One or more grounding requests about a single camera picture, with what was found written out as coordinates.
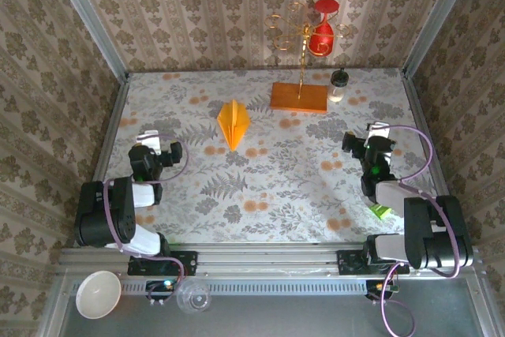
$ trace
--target orange folded paper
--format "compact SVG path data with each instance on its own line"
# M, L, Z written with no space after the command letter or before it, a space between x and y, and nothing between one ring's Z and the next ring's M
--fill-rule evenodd
M245 105L237 103L237 100L225 104L219 112L218 123L233 152L249 127L250 120Z

